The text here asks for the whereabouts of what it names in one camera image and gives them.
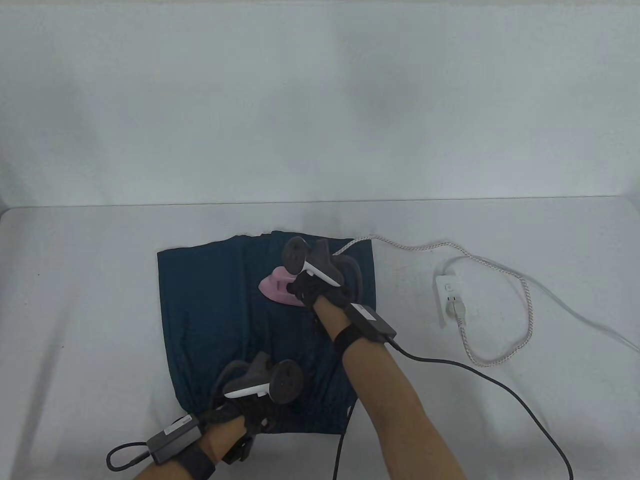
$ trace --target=forearm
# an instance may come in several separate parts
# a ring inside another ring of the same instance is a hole
[[[244,417],[238,417],[230,422],[209,427],[199,439],[198,444],[211,461],[217,464],[245,432]],[[170,460],[162,465],[152,463],[134,480],[192,480],[192,478],[182,465],[175,460]]]
[[[332,340],[350,324],[345,313],[323,297],[314,308]],[[465,478],[383,344],[359,339],[344,352],[342,363],[376,428],[393,480]]]

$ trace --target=fabric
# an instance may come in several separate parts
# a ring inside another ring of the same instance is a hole
[[[167,362],[176,398],[187,412],[206,411],[216,378],[229,362],[251,362],[263,350],[274,362],[295,360],[305,376],[302,393],[273,433],[345,432],[356,394],[331,339],[311,311],[275,303],[258,290],[260,281],[282,265],[282,248],[293,236],[309,244],[318,238],[272,232],[158,253]],[[330,251],[348,241],[330,239]],[[371,242],[357,243],[346,253],[362,270],[362,303],[375,308]],[[348,273],[346,278],[354,285]]]

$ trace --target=white backdrop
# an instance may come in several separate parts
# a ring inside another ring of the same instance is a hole
[[[640,6],[0,5],[8,206],[640,190]]]

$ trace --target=pink iron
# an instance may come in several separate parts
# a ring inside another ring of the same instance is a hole
[[[295,295],[287,292],[287,285],[293,282],[296,277],[297,275],[290,274],[286,268],[276,267],[271,275],[260,282],[258,289],[269,300],[284,303],[285,305],[304,307],[304,304]]]

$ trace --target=black strap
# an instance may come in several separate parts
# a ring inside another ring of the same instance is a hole
[[[362,337],[360,329],[352,323],[347,328],[338,333],[333,341],[333,348],[340,355],[340,358],[344,355],[345,350],[351,346],[356,340]]]
[[[175,459],[189,472],[193,480],[207,480],[216,471],[216,465],[196,443],[178,453]]]

